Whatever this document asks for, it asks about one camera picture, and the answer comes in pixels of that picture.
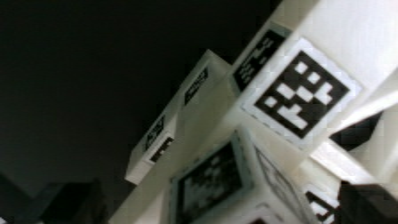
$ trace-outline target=dark background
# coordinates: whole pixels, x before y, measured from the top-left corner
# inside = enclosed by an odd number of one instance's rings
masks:
[[[233,63],[278,2],[0,1],[0,173],[31,197],[98,177],[114,212],[130,151],[201,54]]]

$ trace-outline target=tilted cube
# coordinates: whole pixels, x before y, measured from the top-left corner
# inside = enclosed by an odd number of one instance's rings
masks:
[[[170,224],[317,223],[305,194],[244,129],[173,178]]]
[[[201,119],[200,108],[207,104],[210,92],[226,77],[232,65],[209,50],[180,86],[180,128],[185,129]]]

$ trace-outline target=black marker square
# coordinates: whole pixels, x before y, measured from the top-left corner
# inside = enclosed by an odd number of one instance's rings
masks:
[[[305,139],[349,91],[345,83],[301,51],[255,106]]]
[[[189,90],[185,92],[185,97],[184,97],[184,104],[185,105],[189,104],[189,102],[191,102],[191,100],[193,100],[193,98],[196,96],[196,93],[198,93],[198,91],[201,89],[201,86],[203,86],[203,83],[205,83],[207,79],[209,79],[209,68],[205,68],[205,70],[201,72],[201,75],[198,76],[196,81],[194,81],[194,83],[191,85],[191,88],[189,88]]]
[[[162,116],[162,118],[159,119],[159,123],[148,133],[148,136],[146,136],[146,150],[150,149],[150,147],[154,145],[154,142],[155,142],[159,135],[164,131],[164,127],[166,127],[166,116]]]
[[[177,224],[193,223],[244,188],[232,143],[178,181]]]
[[[152,161],[157,163],[157,161],[159,161],[159,159],[161,159],[161,157],[162,157],[162,155],[164,155],[164,153],[166,153],[166,150],[168,150],[168,148],[170,148],[170,146],[171,146],[171,143],[173,143],[173,138],[171,137],[168,137],[168,139],[166,139],[166,141],[164,141],[164,143],[162,143],[162,145],[161,145],[161,147],[159,147],[159,150],[157,150],[157,152],[155,152],[155,154],[154,154],[154,156],[152,156]]]
[[[269,30],[233,74],[241,91],[244,91],[258,75],[260,69],[271,60],[283,41],[285,37],[273,30]]]

